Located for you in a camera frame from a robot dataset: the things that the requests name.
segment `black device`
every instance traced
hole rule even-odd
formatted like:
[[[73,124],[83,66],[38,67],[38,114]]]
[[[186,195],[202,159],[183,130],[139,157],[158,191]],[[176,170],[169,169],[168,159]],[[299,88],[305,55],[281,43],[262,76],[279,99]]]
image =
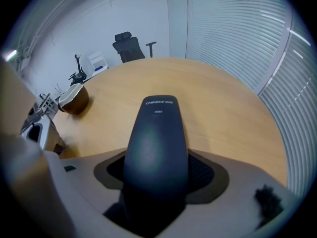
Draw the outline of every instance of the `black device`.
[[[184,208],[188,153],[177,99],[146,97],[136,118],[123,165],[128,225],[155,234]]]
[[[112,44],[118,54],[121,56],[123,63],[138,59],[145,58],[141,51],[139,41],[137,37],[132,37],[130,32],[124,32],[121,34],[116,34],[114,36],[115,42]],[[147,43],[146,46],[150,47],[150,57],[153,56],[152,45],[157,42]]]
[[[72,86],[73,84],[77,84],[77,83],[81,83],[83,84],[83,81],[87,78],[87,75],[85,74],[85,72],[83,71],[83,67],[80,67],[79,64],[79,58],[77,55],[75,55],[75,58],[77,60],[77,66],[78,66],[78,73],[74,73],[70,76],[70,79],[72,79],[73,81],[70,83],[70,86]]]

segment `white wall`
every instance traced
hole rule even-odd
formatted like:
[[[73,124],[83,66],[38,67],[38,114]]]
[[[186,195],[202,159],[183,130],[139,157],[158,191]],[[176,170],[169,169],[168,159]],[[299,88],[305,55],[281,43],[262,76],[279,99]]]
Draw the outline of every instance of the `white wall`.
[[[50,26],[37,43],[31,61],[24,70],[24,80],[38,97],[40,93],[59,96],[54,89],[66,91],[69,76],[77,72],[74,55],[91,75],[87,56],[101,51],[109,67],[121,64],[112,47],[114,35],[125,31],[136,36],[145,57],[150,57],[147,43],[153,45],[153,57],[169,56],[167,0],[76,0]]]
[[[167,0],[169,20],[169,55],[185,58],[187,43],[187,0]]]

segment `black mat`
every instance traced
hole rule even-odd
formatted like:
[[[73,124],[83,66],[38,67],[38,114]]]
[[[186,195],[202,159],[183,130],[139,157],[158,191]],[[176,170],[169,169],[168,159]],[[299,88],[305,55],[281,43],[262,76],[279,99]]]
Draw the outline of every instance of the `black mat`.
[[[123,188],[123,164],[125,151],[97,164],[94,168],[96,179],[109,189]],[[221,195],[229,184],[228,172],[188,149],[189,187],[186,196],[188,204],[206,204]]]

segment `round table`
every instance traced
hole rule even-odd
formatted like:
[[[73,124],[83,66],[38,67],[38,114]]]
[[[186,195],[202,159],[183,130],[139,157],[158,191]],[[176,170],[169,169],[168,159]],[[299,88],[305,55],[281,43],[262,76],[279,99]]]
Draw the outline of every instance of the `round table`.
[[[59,111],[53,119],[67,144],[61,158],[127,147],[142,100],[173,95],[188,148],[253,164],[286,186],[286,153],[271,113],[223,70],[189,59],[140,59],[107,69],[84,86],[90,95],[84,112]]]

